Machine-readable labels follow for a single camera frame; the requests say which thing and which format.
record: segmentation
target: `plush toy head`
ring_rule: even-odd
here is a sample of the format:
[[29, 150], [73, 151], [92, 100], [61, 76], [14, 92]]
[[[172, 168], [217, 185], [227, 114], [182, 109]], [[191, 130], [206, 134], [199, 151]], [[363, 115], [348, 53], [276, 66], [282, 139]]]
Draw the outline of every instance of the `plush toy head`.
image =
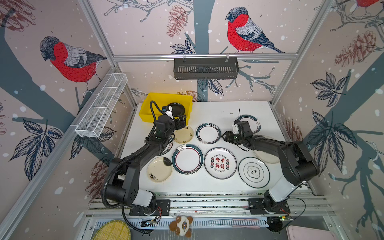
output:
[[189, 225], [192, 223], [192, 221], [192, 217], [179, 216], [175, 221], [170, 223], [169, 229], [172, 232], [176, 232], [176, 235], [191, 237], [192, 232], [189, 228]]

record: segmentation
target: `yellow bin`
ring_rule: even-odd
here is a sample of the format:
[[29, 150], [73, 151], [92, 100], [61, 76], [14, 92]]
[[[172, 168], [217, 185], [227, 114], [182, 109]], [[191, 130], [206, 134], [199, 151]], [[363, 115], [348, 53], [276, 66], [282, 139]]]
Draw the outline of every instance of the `yellow bin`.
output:
[[[141, 110], [139, 112], [139, 116], [141, 117], [141, 120], [143, 120], [143, 122], [153, 122], [153, 116], [149, 107], [149, 103], [152, 100], [156, 102], [160, 109], [162, 106], [166, 106], [170, 103], [180, 103], [181, 105], [183, 105], [185, 108], [185, 115], [187, 116], [186, 123], [188, 125], [188, 120], [192, 112], [193, 97], [191, 95], [149, 93], [148, 96], [145, 98], [143, 105], [141, 106]], [[158, 116], [161, 115], [161, 113], [157, 110], [155, 105], [152, 105], [152, 107], [157, 119]]]

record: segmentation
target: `black hanging basket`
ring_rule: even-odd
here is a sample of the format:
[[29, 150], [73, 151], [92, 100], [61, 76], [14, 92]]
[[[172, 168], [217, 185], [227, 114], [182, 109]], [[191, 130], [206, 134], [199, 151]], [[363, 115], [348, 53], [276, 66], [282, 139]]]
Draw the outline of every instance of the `black hanging basket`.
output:
[[175, 58], [175, 79], [234, 79], [239, 73], [237, 58]]

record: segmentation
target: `white tabletop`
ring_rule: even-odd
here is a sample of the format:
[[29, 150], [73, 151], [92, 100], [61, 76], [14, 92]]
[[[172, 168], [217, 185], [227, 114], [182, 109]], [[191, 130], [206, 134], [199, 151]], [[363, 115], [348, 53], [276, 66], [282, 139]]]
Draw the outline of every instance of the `white tabletop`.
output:
[[[143, 122], [141, 120], [139, 116], [141, 106], [142, 103], [139, 103], [121, 157], [128, 156], [142, 147], [144, 145], [145, 137], [153, 126], [152, 123]], [[260, 132], [257, 133], [258, 135], [270, 136], [276, 140], [284, 141], [283, 134], [267, 101], [193, 103], [188, 126], [190, 126], [195, 133], [200, 124], [210, 122], [216, 124], [220, 128], [222, 134], [228, 130], [232, 131], [233, 121], [238, 117], [239, 108], [242, 115], [249, 114], [259, 120], [262, 127]], [[220, 139], [214, 144], [203, 144], [199, 142], [194, 135], [192, 140], [188, 143], [199, 147], [204, 156], [214, 147], [226, 148], [235, 155], [237, 165], [239, 165], [240, 161], [246, 157], [255, 157], [252, 151], [242, 151], [236, 145], [225, 142], [223, 139]], [[162, 157], [167, 157], [171, 160], [172, 154], [176, 148], [181, 145], [182, 144], [174, 142], [172, 149]], [[236, 170], [232, 177], [219, 180], [209, 175], [204, 166], [202, 166], [200, 170], [191, 175], [183, 175], [173, 169], [170, 178], [164, 182], [155, 183], [147, 177], [147, 167], [149, 163], [144, 166], [140, 172], [139, 188], [162, 194], [238, 194], [255, 191], [264, 192], [274, 186], [277, 180], [282, 176], [280, 163], [266, 163], [266, 166], [270, 171], [270, 181], [264, 188], [255, 189], [242, 181], [238, 170]]]

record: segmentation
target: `white mesh basket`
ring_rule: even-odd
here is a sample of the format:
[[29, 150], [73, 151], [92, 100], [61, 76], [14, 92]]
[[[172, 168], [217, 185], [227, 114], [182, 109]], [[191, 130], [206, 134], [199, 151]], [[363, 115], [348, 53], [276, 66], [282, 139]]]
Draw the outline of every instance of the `white mesh basket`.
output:
[[113, 73], [76, 128], [81, 137], [99, 137], [122, 93], [127, 76]]

